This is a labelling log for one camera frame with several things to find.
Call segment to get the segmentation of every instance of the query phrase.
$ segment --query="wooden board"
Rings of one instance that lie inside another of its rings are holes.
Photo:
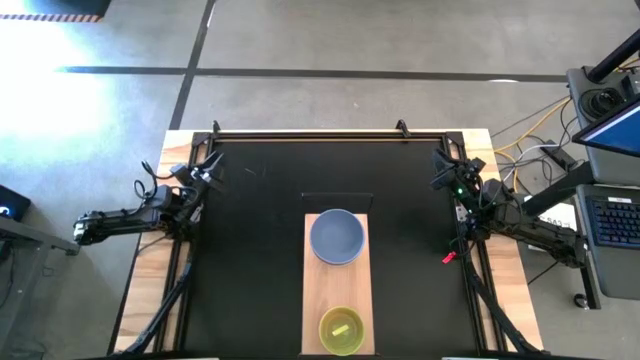
[[[311,249],[311,226],[318,214],[304,218],[304,280],[302,291],[302,354],[329,354],[320,342],[318,326],[322,316],[336,306],[354,309],[365,327],[364,343],[356,354],[375,354],[371,267],[369,262],[369,225],[366,214],[356,214],[364,228],[364,248],[350,264],[329,265]]]
[[[165,136],[162,156],[158,166],[160,174],[167,173],[171,166],[187,163],[191,151],[193,133],[209,130],[170,130]],[[362,132],[363,130],[345,130],[345,132]],[[467,157],[478,157],[487,165],[482,171],[485,180],[499,179],[498,165],[493,154],[491,137],[487,129],[420,129],[412,132],[447,132],[461,131],[464,136]],[[522,268],[518,246],[515,241],[503,236],[492,236],[487,241],[487,251],[491,263],[494,286],[498,302],[507,316],[525,338],[534,346],[542,349],[542,340],[538,330],[533,305],[529,296],[529,287]],[[137,334],[148,324],[157,310],[164,287],[164,278],[169,265],[170,251],[157,249],[153,256],[141,256],[136,260],[129,293],[125,301],[125,311],[118,328],[116,349],[123,349],[135,340]],[[481,315],[487,337],[488,348],[496,349],[491,317],[484,305]]]

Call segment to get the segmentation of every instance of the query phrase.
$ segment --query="desk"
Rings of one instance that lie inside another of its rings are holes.
[[[499,178],[500,174],[493,154],[493,146],[488,130],[438,129],[424,131],[462,132],[467,157],[478,157],[486,163],[482,171],[483,179]],[[188,162],[193,134],[195,132],[198,131],[167,131],[160,164],[158,166],[159,175],[167,175],[169,169],[175,164]],[[169,180],[165,183],[177,185],[177,182],[174,182],[174,180]],[[162,236],[160,233],[143,234],[139,246],[144,246],[160,236]],[[531,304],[529,289],[516,242],[504,236],[493,235],[491,239],[486,242],[486,245],[498,302],[525,338],[532,345],[542,349],[542,340],[540,338],[538,324],[533,311],[533,305]],[[131,278],[122,302],[122,316],[119,321],[116,322],[114,329],[114,338],[111,344],[113,349],[122,350],[129,346],[157,311],[162,301],[172,246],[171,241],[161,241],[145,249],[134,261]],[[181,246],[179,269],[181,268],[180,263],[185,261],[186,249],[189,245],[182,244]],[[176,304],[169,316],[167,331],[164,339],[162,339],[165,349],[173,348],[178,312],[177,307]],[[496,349],[496,340],[493,336],[493,323],[489,312],[484,306],[481,306],[480,310],[485,335],[487,337],[487,346],[489,349]],[[512,345],[510,343],[508,345],[509,348],[513,350]]]

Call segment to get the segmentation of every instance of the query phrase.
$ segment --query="black table surface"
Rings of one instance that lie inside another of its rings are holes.
[[[227,192],[211,194],[195,246],[184,349],[295,357],[301,349],[302,193],[371,193],[376,352],[440,358],[476,350],[453,202],[434,191],[441,142],[226,142]]]

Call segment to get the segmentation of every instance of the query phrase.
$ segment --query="computer monitor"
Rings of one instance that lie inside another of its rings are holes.
[[[573,142],[640,157],[640,97],[612,110],[572,138]]]

